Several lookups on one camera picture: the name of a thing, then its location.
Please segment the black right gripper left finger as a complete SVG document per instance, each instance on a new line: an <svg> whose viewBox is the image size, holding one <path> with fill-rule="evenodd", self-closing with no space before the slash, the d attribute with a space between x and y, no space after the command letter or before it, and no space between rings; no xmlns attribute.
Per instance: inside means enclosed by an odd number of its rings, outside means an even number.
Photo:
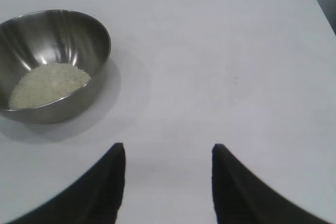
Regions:
<svg viewBox="0 0 336 224"><path fill-rule="evenodd" d="M37 223L115 223L125 186L126 157L116 143L77 181L45 204Z"/></svg>

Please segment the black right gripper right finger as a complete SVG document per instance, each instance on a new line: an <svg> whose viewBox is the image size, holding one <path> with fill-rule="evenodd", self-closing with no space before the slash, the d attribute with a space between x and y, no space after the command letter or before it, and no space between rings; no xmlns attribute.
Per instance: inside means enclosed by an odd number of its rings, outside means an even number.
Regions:
<svg viewBox="0 0 336 224"><path fill-rule="evenodd" d="M335 223L335 194L328 196L290 176L282 190L259 178L224 144L212 149L212 199L217 223Z"/></svg>

